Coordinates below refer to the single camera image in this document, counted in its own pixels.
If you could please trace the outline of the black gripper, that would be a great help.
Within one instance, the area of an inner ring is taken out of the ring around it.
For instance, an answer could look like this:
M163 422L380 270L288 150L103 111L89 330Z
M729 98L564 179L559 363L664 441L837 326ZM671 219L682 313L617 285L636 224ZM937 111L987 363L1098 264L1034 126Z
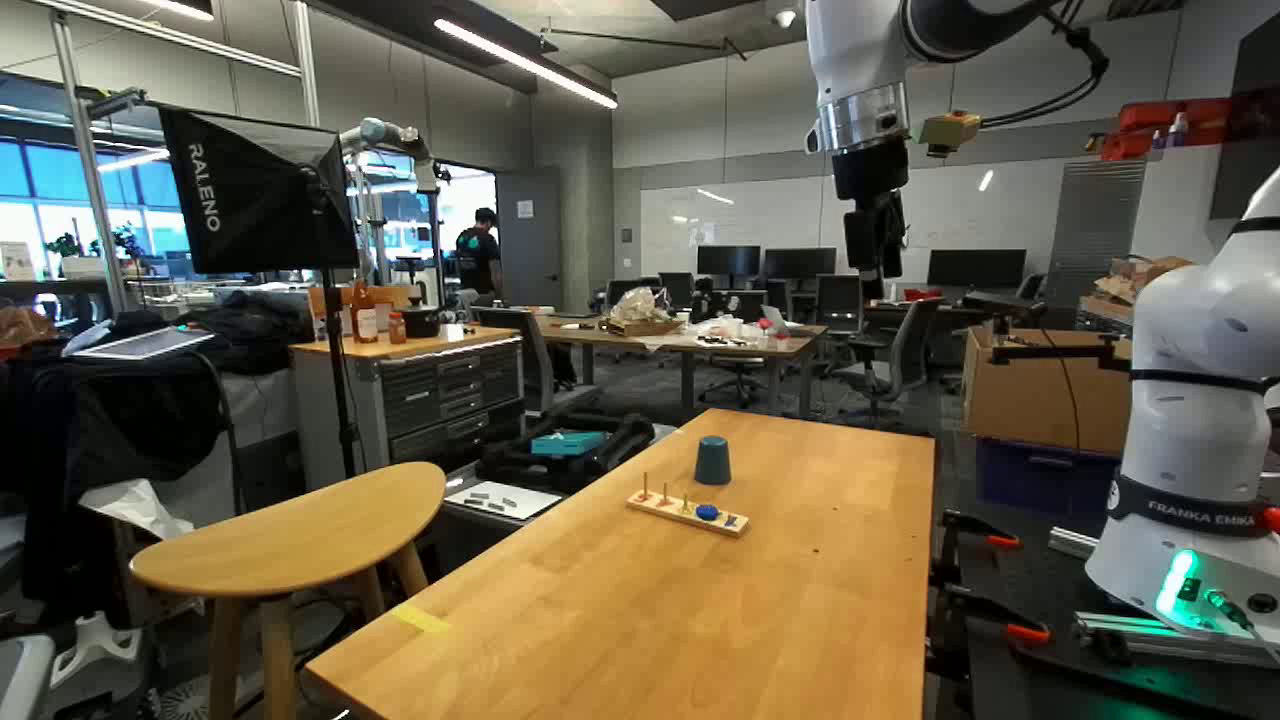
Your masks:
M877 275L901 274L907 150L905 139L867 146L833 162L846 212L849 264Z

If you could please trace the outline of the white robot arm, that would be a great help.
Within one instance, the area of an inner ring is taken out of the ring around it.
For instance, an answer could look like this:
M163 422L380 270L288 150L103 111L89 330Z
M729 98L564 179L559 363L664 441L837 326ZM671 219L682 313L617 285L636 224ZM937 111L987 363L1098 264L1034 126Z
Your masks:
M808 150L860 212L907 179L905 72L966 64L1060 0L805 0L818 84ZM1280 174L1210 264L1155 275L1133 310L1128 429L1084 577L1172 627L1280 634L1270 392L1280 376Z

